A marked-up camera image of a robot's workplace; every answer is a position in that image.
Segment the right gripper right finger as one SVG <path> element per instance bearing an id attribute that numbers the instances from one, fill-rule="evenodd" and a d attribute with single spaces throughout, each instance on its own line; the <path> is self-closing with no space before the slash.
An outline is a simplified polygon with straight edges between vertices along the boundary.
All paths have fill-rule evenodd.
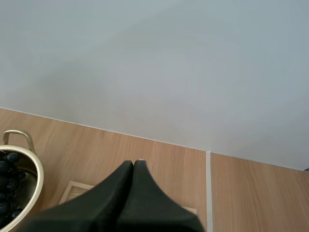
<path id="1" fill-rule="evenodd" d="M 157 185 L 147 163 L 134 163 L 131 188 L 117 219 L 118 232 L 202 232 L 198 217 L 178 205 Z"/>

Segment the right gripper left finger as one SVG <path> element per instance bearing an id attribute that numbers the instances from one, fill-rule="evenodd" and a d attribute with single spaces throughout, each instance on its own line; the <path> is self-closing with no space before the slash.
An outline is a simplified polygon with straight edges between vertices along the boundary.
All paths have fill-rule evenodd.
<path id="1" fill-rule="evenodd" d="M 132 162 L 124 161 L 84 194 L 30 216 L 18 231 L 110 232 L 126 201 L 132 175 Z"/>

